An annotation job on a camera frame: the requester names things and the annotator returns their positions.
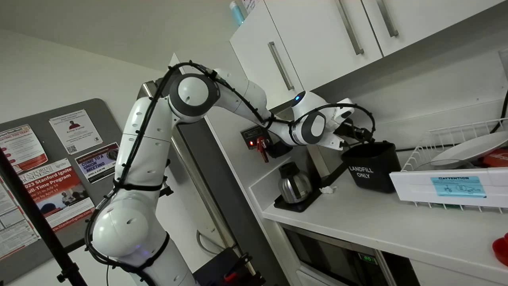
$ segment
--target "stainless steel carafe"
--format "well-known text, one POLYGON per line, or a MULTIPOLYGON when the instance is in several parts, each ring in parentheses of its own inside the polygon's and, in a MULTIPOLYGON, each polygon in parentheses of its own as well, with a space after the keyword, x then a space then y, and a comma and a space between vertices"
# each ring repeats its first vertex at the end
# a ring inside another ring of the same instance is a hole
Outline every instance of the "stainless steel carafe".
POLYGON ((279 168, 281 179, 279 181, 280 194, 288 204, 304 201, 312 192, 309 177, 300 171, 294 162, 282 165, 279 168))

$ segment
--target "microwave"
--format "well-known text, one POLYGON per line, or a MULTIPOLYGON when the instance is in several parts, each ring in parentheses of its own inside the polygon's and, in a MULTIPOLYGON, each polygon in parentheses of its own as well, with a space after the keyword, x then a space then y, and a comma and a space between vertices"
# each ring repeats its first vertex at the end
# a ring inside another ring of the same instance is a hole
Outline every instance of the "microwave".
POLYGON ((408 258, 280 225, 300 262, 337 286, 420 286, 408 258))

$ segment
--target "bulletin board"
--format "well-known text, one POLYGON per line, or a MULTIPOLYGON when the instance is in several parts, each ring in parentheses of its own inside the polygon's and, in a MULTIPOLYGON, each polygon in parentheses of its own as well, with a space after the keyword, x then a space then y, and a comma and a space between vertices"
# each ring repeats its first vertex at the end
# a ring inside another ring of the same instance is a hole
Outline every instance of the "bulletin board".
MULTIPOLYGON (((109 193, 113 187, 112 175, 109 175, 102 180, 96 181, 93 184, 89 183, 88 179, 80 170, 75 160, 76 157, 80 157, 84 154, 100 149, 101 147, 105 147, 111 143, 116 142, 118 145, 120 144, 122 132, 118 127, 115 119, 113 118, 113 115, 111 114, 108 106, 103 100, 90 99, 50 111, 42 112, 36 115, 2 123, 0 124, 0 132, 25 124, 30 125, 38 140, 40 141, 44 151, 46 152, 48 162, 46 162, 43 166, 67 158, 95 206, 102 200, 104 195, 109 193), (53 127, 49 123, 49 119, 82 109, 84 109, 88 114, 103 142, 99 145, 90 147, 89 149, 80 151, 76 154, 69 155, 60 139, 58 138, 57 134, 55 133, 53 127)), ((88 217, 89 216, 83 217, 77 222, 68 225, 56 232, 57 237, 60 239, 60 242, 68 252, 84 245, 83 236, 86 225, 85 219, 88 217)), ((2 282, 11 282, 12 280, 18 278, 19 276, 32 270, 33 268, 39 266, 51 258, 52 255, 49 249, 46 247, 46 244, 44 244, 44 242, 39 239, 38 241, 0 260, 0 284, 2 284, 2 282)), ((55 284, 58 284, 56 276, 59 273, 52 274, 55 276, 55 284)))

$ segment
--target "bottle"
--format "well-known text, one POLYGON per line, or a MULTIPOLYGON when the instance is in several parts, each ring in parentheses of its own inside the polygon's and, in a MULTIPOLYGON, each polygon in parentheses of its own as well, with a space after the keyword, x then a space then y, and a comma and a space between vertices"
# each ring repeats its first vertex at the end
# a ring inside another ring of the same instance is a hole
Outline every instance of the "bottle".
POLYGON ((231 13, 233 14, 233 19, 235 20, 236 24, 238 26, 243 24, 245 18, 243 18, 242 11, 240 11, 240 7, 236 5, 236 2, 231 1, 231 3, 229 3, 229 9, 231 9, 231 13))

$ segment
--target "countertop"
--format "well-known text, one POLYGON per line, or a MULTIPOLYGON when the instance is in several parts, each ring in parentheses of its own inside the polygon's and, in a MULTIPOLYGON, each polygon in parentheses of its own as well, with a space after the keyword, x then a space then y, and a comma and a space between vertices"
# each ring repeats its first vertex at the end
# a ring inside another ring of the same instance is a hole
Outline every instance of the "countertop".
POLYGON ((506 284, 508 267, 492 251, 492 242, 508 232, 508 213, 430 209, 402 202, 396 193, 359 188, 349 172, 302 213, 273 205, 263 217, 330 237, 506 284))

